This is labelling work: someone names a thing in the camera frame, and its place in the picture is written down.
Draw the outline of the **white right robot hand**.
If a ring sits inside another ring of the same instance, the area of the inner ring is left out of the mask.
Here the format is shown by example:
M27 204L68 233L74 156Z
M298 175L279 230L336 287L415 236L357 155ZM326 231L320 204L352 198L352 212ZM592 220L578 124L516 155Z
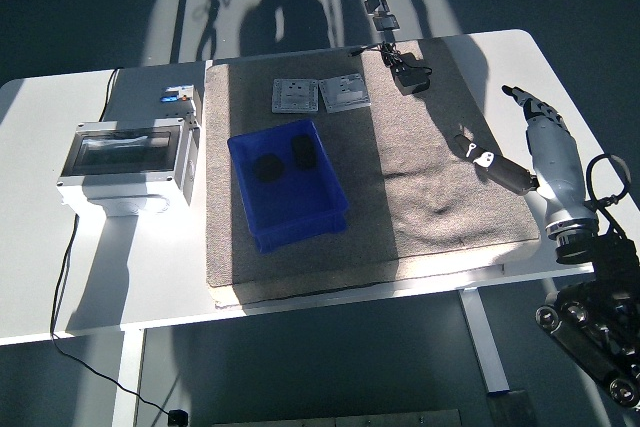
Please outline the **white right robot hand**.
M507 190L524 195L535 191L546 200L545 229L556 239L569 231L593 236L597 215L586 206L584 174L575 139L555 108L519 87L503 92L522 108L533 172L480 147L463 135L455 137L464 158L476 170Z

